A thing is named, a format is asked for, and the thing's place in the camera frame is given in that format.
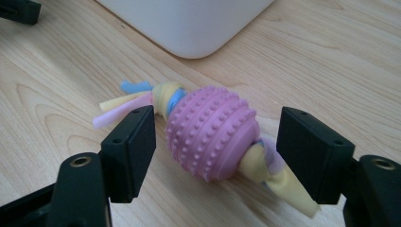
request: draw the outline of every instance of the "dog toy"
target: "dog toy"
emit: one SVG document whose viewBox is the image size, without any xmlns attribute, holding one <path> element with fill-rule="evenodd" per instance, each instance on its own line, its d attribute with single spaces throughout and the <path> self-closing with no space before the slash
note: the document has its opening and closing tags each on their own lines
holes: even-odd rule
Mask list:
<svg viewBox="0 0 401 227">
<path fill-rule="evenodd" d="M 152 87 L 147 82 L 124 81 L 121 87 L 133 94 L 101 103 L 106 113 L 94 119 L 95 128 L 122 119 L 136 108 L 153 105 L 167 122 L 167 147 L 183 169 L 207 182 L 228 179 L 239 171 L 266 184 L 310 218 L 319 210 L 276 151 L 275 143 L 260 138 L 256 111 L 238 94 L 214 86 L 187 93 L 179 82 Z"/>
</svg>

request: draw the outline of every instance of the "wood grain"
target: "wood grain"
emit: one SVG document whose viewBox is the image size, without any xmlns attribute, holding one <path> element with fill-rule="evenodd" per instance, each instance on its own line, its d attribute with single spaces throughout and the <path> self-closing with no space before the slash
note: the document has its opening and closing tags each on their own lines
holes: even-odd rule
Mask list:
<svg viewBox="0 0 401 227">
<path fill-rule="evenodd" d="M 276 0 L 219 51 L 177 58 L 94 1 L 40 1 L 39 23 L 0 20 L 0 205 L 56 181 L 60 163 L 99 143 L 98 103 L 119 83 L 226 86 L 275 138 L 283 106 L 307 111 L 356 144 L 355 157 L 401 162 L 401 3 Z M 206 183 L 157 149 L 140 197 L 113 204 L 114 226 L 343 226 L 341 198 L 309 219 L 236 174 Z"/>
</svg>

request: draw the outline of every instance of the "white object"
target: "white object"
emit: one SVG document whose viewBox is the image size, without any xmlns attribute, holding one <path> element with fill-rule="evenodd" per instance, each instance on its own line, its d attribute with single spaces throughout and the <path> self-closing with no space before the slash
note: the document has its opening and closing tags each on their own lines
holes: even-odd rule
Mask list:
<svg viewBox="0 0 401 227">
<path fill-rule="evenodd" d="M 98 0 L 167 51 L 212 54 L 273 0 Z"/>
</svg>

